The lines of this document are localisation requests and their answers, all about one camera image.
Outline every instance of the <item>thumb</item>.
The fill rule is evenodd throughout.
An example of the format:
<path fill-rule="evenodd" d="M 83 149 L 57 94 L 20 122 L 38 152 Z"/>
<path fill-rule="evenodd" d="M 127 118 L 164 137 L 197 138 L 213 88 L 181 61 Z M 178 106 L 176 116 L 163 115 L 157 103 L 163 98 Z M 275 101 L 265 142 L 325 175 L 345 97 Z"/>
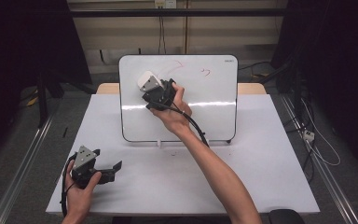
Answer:
<path fill-rule="evenodd" d="M 97 186 L 98 182 L 100 181 L 102 175 L 103 174 L 101 172 L 95 173 L 89 180 L 89 183 L 86 186 L 86 190 L 93 191 L 95 186 Z"/>

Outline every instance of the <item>white table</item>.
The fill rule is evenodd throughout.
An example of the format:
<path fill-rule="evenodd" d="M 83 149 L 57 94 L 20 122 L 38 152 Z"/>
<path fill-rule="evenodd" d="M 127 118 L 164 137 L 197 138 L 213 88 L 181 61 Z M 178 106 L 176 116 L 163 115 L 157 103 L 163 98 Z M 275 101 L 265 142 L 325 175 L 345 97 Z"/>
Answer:
<path fill-rule="evenodd" d="M 101 149 L 97 169 L 123 161 L 116 181 L 94 190 L 90 212 L 100 216 L 225 214 L 181 143 L 163 143 L 159 148 L 123 139 L 119 106 L 118 95 L 93 95 L 68 155 L 84 145 Z M 237 173 L 260 213 L 278 208 L 300 214 L 320 211 L 269 95 L 239 95 L 236 135 L 230 145 L 218 144 L 211 145 L 212 150 Z M 61 185 L 60 180 L 48 213 L 62 212 Z"/>

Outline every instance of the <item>whiteboard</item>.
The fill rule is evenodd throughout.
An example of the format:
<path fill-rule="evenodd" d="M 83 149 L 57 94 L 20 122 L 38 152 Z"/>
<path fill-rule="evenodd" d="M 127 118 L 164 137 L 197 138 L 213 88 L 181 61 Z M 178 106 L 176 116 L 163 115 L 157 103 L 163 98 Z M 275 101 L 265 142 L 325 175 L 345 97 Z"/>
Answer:
<path fill-rule="evenodd" d="M 151 71 L 159 79 L 172 78 L 185 87 L 184 100 L 207 140 L 227 141 L 235 136 L 238 60 L 234 56 L 127 55 L 118 63 L 124 139 L 129 142 L 179 141 L 145 108 L 144 93 L 137 86 L 145 71 Z"/>

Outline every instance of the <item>gray carpet floor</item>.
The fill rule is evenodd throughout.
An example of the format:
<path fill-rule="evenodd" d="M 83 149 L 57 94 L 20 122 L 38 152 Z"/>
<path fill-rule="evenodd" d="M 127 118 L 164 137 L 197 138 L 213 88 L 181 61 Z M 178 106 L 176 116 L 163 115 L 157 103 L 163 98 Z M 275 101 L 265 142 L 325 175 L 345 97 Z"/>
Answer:
<path fill-rule="evenodd" d="M 254 68 L 254 73 L 270 72 L 266 66 Z M 92 88 L 97 88 L 100 83 L 117 81 L 115 75 L 94 75 Z M 240 70 L 239 81 L 247 82 L 251 80 L 249 69 Z M 266 90 L 277 108 L 282 122 L 290 119 L 283 106 L 281 96 L 277 93 L 274 80 L 266 84 Z M 21 191 L 14 203 L 7 223 L 60 223 L 61 217 L 47 214 L 45 212 L 50 196 L 55 189 L 55 182 L 60 175 L 62 165 L 68 156 L 72 144 L 76 138 L 77 130 L 81 124 L 84 113 L 86 112 L 90 95 L 79 91 L 68 85 L 63 85 L 65 95 L 62 99 L 48 98 L 49 105 L 59 104 L 48 134 L 36 155 L 32 164 L 32 169 L 27 174 L 21 187 Z M 31 88 L 24 90 L 24 95 Z M 21 164 L 28 147 L 30 146 L 38 125 L 38 107 L 19 105 L 9 133 L 5 141 L 0 145 L 0 200 L 7 189 L 11 179 Z M 356 160 L 348 149 L 345 141 L 333 132 L 333 127 L 324 112 L 318 107 L 317 102 L 313 102 L 315 111 L 315 123 L 324 137 L 337 150 L 341 158 L 339 166 L 330 166 L 330 170 L 342 187 L 351 202 L 358 216 L 358 160 Z M 286 130 L 295 127 L 289 123 Z M 298 133 L 288 134 L 289 140 L 297 154 L 299 162 L 302 164 L 307 157 L 307 150 L 301 141 Z M 337 158 L 329 146 L 316 135 L 317 147 L 328 161 L 335 161 Z M 306 176 L 312 173 L 311 164 L 308 163 L 305 169 Z M 313 179 L 310 181 L 311 190 L 317 203 L 321 208 L 321 213 L 304 216 L 306 223 L 345 223 L 342 215 L 336 207 L 336 203 L 328 192 L 324 181 L 316 169 L 314 169 Z M 269 223 L 267 215 L 263 215 L 263 223 Z M 85 223 L 111 223 L 111 217 L 88 217 Z M 157 218 L 157 217 L 137 217 L 132 219 L 132 223 L 229 223 L 226 217 L 182 217 L 182 218 Z"/>

